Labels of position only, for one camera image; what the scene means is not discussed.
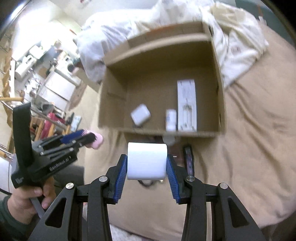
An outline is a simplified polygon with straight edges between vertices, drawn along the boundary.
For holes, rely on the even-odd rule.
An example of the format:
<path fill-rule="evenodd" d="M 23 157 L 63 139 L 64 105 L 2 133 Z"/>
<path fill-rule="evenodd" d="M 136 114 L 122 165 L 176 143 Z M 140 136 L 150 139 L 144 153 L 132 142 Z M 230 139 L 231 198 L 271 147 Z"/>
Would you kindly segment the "person's left hand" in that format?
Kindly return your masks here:
<path fill-rule="evenodd" d="M 53 177 L 47 179 L 42 188 L 22 186 L 15 189 L 7 202 L 11 216 L 20 223 L 30 224 L 37 213 L 30 199 L 42 195 L 44 196 L 42 208 L 47 209 L 56 198 Z"/>

